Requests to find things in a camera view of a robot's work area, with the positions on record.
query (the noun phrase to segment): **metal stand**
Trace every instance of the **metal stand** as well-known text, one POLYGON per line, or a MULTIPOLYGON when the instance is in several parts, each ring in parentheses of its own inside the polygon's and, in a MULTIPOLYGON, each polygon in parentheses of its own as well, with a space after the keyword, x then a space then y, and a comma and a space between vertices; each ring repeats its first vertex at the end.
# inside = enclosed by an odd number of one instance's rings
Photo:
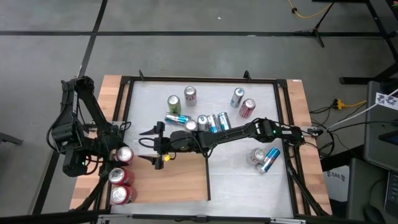
POLYGON ((24 140, 12 137, 8 134, 0 133, 0 142, 9 142, 20 145, 24 142, 24 140))

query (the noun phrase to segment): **aluminum can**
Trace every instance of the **aluminum can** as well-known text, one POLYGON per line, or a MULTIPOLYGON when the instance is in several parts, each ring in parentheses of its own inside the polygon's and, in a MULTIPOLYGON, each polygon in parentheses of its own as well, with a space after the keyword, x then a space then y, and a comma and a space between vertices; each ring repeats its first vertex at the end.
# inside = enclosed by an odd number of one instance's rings
POLYGON ((217 133, 221 131, 221 127, 220 124, 218 123, 216 115, 214 114, 208 115, 207 120, 209 122, 209 131, 211 131, 212 133, 217 133))
POLYGON ((198 130, 209 131, 209 122, 206 115, 199 115, 198 117, 198 130))
POLYGON ((198 124, 196 121, 189 119, 186 123, 185 123, 185 130, 186 131, 198 131, 198 124))
POLYGON ((184 125, 189 119, 191 119, 190 116, 173 113, 166 113, 166 116, 164 117, 164 121, 180 125, 184 125))
POLYGON ((244 90, 242 88, 236 88, 234 90, 234 94, 232 95, 231 99, 231 106, 233 108, 238 108, 239 104, 241 104, 242 98, 244 96, 244 90))
POLYGON ((229 123, 228 114, 226 112, 221 112, 218 114, 218 121, 220 122, 221 130, 231 129, 231 123, 229 123))
POLYGON ((253 113, 254 109, 256 108, 256 103, 252 99, 246 99, 242 103, 242 107, 239 110, 239 114, 242 118, 250 117, 251 113, 253 113))
POLYGON ((264 162, 264 159, 266 159, 266 154, 267 153, 264 149, 255 148, 246 156, 246 160, 248 164, 256 165, 264 162))
POLYGON ((111 192, 111 200, 116 205, 123 205, 135 201, 137 190, 134 187, 118 186, 111 192))
POLYGON ((123 168, 114 168, 109 172, 108 179, 114 185, 131 186, 134 183, 134 173, 123 168))
POLYGON ((280 154, 279 149, 277 149, 276 147, 273 147, 268 153, 266 158, 264 159, 264 163, 262 164, 257 164, 256 165, 256 169, 262 173, 265 174, 266 172, 268 172, 269 168, 271 168, 272 164, 274 163, 274 161, 276 160, 276 158, 278 158, 280 154))
POLYGON ((185 104, 195 106, 197 104, 197 90, 192 86, 187 86, 184 90, 185 104))
POLYGON ((171 95, 167 99, 167 104, 169 105, 169 110, 171 113, 180 114, 181 113, 181 102, 180 98, 176 95, 171 95))
POLYGON ((117 161, 127 162, 128 164, 130 164, 133 157, 134 157, 134 151, 127 146, 121 147, 116 152, 117 161))

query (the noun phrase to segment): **gray floor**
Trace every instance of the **gray floor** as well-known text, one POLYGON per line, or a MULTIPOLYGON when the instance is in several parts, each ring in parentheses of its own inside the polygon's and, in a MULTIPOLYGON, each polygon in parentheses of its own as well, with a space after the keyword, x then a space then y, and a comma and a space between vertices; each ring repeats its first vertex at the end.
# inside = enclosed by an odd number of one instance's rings
MULTIPOLYGON (((305 15, 327 5, 293 3, 305 15)), ((90 31, 100 5, 100 0, 0 0, 0 30, 90 31)), ((374 5, 387 30, 398 29, 388 6, 374 5)), ((312 28, 319 18, 297 18, 287 0, 113 0, 100 30, 295 31, 312 28)), ((373 32, 377 27, 366 6, 338 3, 320 30, 373 32)), ((138 75, 139 69, 147 76, 191 77, 241 77, 249 70, 253 78, 302 79, 313 110, 334 98, 347 104, 364 100, 365 86, 343 86, 338 77, 372 77, 393 61, 381 39, 323 40, 324 49, 315 39, 299 37, 98 37, 86 74, 98 94, 104 75, 138 75)), ((0 37, 0 131, 25 139, 22 146, 0 145, 2 217, 30 212, 50 153, 45 133, 60 109, 60 80, 78 73, 87 43, 88 37, 0 37)), ((332 111, 327 124, 351 111, 332 111)), ((363 142, 363 127, 339 135, 353 147, 363 142)), ((318 145, 328 141, 323 136, 318 145)), ((335 151, 342 150, 337 144, 335 151)), ((68 210, 74 185, 58 166, 44 212, 68 210)))

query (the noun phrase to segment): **red soda can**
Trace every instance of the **red soda can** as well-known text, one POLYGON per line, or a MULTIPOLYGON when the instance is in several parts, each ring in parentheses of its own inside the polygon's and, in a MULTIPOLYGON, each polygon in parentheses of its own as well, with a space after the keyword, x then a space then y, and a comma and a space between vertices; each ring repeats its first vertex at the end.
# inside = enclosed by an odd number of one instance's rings
POLYGON ((239 114, 242 118, 250 117, 251 113, 253 113, 254 109, 256 108, 256 103, 252 99, 246 99, 242 103, 242 107, 239 110, 239 114))
POLYGON ((127 146, 121 147, 116 152, 116 160, 121 162, 127 162, 130 164, 132 158, 134 157, 134 151, 127 146))
POLYGON ((108 179, 114 185, 131 186, 134 182, 134 173, 126 169, 115 168, 109 173, 108 179))
POLYGON ((123 205, 135 201, 137 190, 134 187, 118 186, 111 192, 111 200, 116 205, 123 205))

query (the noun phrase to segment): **sticker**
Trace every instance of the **sticker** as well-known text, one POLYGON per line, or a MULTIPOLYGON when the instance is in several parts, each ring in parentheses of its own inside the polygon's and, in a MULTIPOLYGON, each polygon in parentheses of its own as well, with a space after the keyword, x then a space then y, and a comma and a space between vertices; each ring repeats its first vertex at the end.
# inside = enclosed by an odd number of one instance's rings
POLYGON ((398 110, 398 98, 393 96, 388 96, 381 93, 376 93, 376 100, 375 102, 379 103, 381 106, 385 106, 394 110, 398 110))

